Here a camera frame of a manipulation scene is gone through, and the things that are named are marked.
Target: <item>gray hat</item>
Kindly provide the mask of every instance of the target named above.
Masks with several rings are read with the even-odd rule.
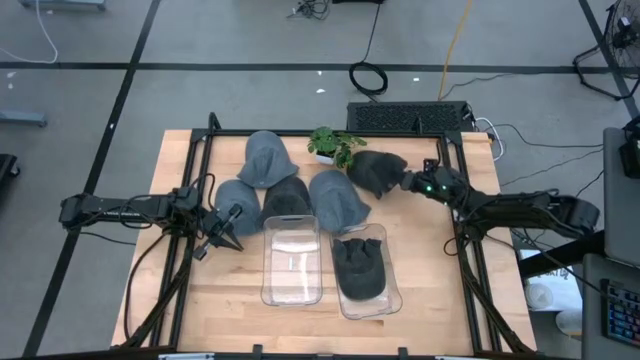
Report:
[[[297,176],[289,176],[267,190],[259,223],[272,216],[312,214],[307,185]]]
[[[360,224],[371,211],[346,175],[338,170],[317,174],[309,184],[309,195],[320,227],[331,232]]]
[[[257,189],[270,188],[298,172],[298,167],[291,163],[282,140],[271,131],[253,133],[247,140],[244,157],[245,164],[238,177]]]
[[[234,204],[242,207],[242,213],[233,221],[233,232],[237,236],[253,235],[260,231],[258,217],[260,203],[256,191],[240,180],[227,180],[216,191],[215,207],[226,215]]]

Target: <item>concrete floor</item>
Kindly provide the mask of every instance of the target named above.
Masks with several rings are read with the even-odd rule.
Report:
[[[612,0],[589,0],[602,26]],[[108,11],[56,8],[43,20],[62,62],[127,63],[151,0],[109,0]],[[341,4],[324,22],[286,20],[295,0],[162,0],[142,53],[147,63],[340,63],[364,55],[375,6]],[[368,61],[442,64],[464,0],[389,1],[380,11]],[[0,3],[0,47],[23,57],[51,56],[35,12]],[[484,0],[474,4],[455,48],[454,65],[568,66],[595,44],[577,0]],[[0,61],[10,59],[0,53]],[[602,55],[588,65],[606,66]],[[61,199],[82,191],[124,70],[0,70],[0,108],[45,112],[45,129],[0,125],[0,152],[20,158],[22,175],[0,212],[0,358],[22,354],[65,239],[57,223]],[[435,100],[438,72],[389,72],[382,101]],[[448,84],[491,73],[451,72]],[[589,75],[616,90],[610,74]],[[318,94],[317,89],[325,92]],[[203,127],[215,111],[224,128],[344,128],[346,106],[365,101],[344,71],[136,72],[96,194],[128,197],[151,183],[165,129]],[[605,127],[630,120],[615,102],[579,84],[573,74],[517,75],[456,89],[476,116],[517,126],[531,141],[601,142]],[[500,128],[507,152],[501,182],[586,153],[532,148]],[[559,188],[575,194],[602,169],[601,155],[519,181],[504,191]],[[602,207],[602,182],[582,195]],[[97,232],[135,241],[119,226]],[[565,240],[552,234],[552,244]],[[81,237],[39,354],[106,349],[110,343],[132,247]],[[540,350],[580,357],[580,343],[561,335],[553,317],[532,315]]]

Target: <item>transparent plastic bin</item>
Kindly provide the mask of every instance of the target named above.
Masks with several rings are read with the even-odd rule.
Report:
[[[366,300],[354,300],[347,297],[340,286],[337,264],[334,253],[334,241],[348,241],[351,239],[380,240],[380,252],[384,264],[385,286],[380,294]],[[380,224],[356,225],[345,228],[343,233],[334,234],[331,239],[331,257],[336,270],[336,284],[340,299],[340,310],[347,319],[357,320],[369,316],[385,315],[398,312],[402,308],[402,297],[398,291],[396,278],[391,265],[391,256],[387,247],[387,232]]]
[[[320,227],[315,216],[274,216],[264,222],[262,301],[311,305],[322,298]]]

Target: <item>black keyboard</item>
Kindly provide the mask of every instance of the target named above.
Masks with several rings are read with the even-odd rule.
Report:
[[[347,130],[474,131],[466,101],[349,103]]]
[[[602,290],[609,295],[602,299],[604,336],[640,347],[640,294],[606,279]]]

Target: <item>wooden table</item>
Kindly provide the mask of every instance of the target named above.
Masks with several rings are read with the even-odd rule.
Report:
[[[189,137],[190,131],[165,132],[151,193],[167,193],[180,184]],[[292,161],[300,166],[298,175],[305,183],[317,172],[330,168],[318,164],[307,152],[307,138],[282,139]],[[408,161],[410,169],[421,169],[425,157],[437,157],[433,139],[366,140],[368,149],[396,153]],[[463,134],[463,140],[472,185],[487,193],[497,193],[499,185],[486,134]],[[240,172],[245,143],[246,137],[214,138],[209,169],[217,177],[214,191]],[[196,164],[193,178],[197,177],[198,168]],[[261,201],[264,193],[264,190],[258,191]],[[471,355],[458,259],[442,251],[444,242],[453,236],[448,209],[398,188],[381,200],[360,189],[358,193],[372,208],[367,222],[382,224],[387,230],[389,251],[403,297],[399,312],[368,320],[348,320],[342,316],[327,234],[321,239],[322,300],[306,307],[263,304],[260,292],[264,241],[262,234],[258,234],[240,239],[245,247],[242,253],[212,248],[205,260],[194,261],[179,350],[251,352],[254,344],[262,344],[264,352],[277,353],[397,354],[398,347],[407,347],[412,355]],[[157,227],[140,233],[133,261],[159,233]],[[490,234],[511,243],[507,229],[494,229]],[[141,323],[157,300],[168,243],[168,240],[161,243],[138,269],[132,286],[129,320],[132,329]],[[497,309],[522,341],[535,348],[513,250],[494,241],[484,241],[483,247]],[[161,344],[167,343],[172,316],[170,305],[165,313]],[[484,348],[490,349],[484,312],[478,312],[478,320]],[[113,343],[123,340],[121,309]]]

